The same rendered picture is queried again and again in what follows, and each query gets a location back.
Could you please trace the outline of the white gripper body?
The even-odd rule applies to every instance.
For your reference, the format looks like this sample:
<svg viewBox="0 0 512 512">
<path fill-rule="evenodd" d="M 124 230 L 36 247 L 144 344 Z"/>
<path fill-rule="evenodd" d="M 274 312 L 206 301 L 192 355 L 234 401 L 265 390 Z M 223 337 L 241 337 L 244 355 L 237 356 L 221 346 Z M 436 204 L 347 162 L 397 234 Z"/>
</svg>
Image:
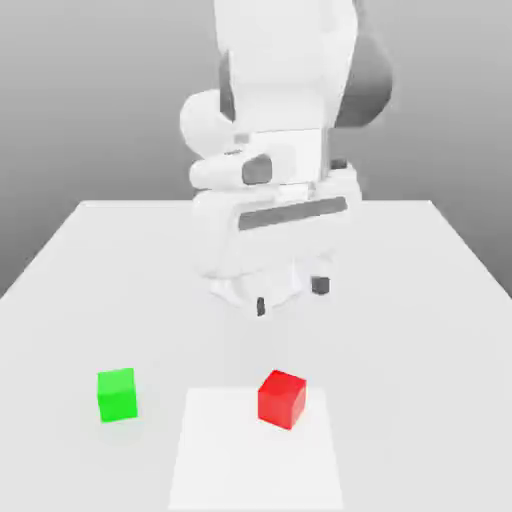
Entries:
<svg viewBox="0 0 512 512">
<path fill-rule="evenodd" d="M 192 202 L 196 268 L 228 279 L 329 252 L 360 203 L 355 175 L 330 175 L 313 190 L 201 192 Z"/>
</svg>

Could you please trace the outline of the small red cube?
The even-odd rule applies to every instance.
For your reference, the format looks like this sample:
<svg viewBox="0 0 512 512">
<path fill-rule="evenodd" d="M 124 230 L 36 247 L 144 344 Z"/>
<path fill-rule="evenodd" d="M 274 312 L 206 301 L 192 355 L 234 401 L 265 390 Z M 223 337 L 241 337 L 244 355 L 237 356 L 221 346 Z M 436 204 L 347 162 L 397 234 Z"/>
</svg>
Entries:
<svg viewBox="0 0 512 512">
<path fill-rule="evenodd" d="M 305 379 L 273 370 L 258 389 L 258 418 L 291 430 L 305 408 L 306 396 Z"/>
</svg>

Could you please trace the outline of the small green cube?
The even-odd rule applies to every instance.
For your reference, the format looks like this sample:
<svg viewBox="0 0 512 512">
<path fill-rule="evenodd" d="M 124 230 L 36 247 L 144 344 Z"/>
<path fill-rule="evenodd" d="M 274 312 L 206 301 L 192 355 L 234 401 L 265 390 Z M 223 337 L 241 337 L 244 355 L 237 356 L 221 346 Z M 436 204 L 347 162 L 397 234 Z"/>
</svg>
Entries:
<svg viewBox="0 0 512 512">
<path fill-rule="evenodd" d="M 134 369 L 99 372 L 97 401 L 103 423 L 136 418 L 138 406 Z"/>
</svg>

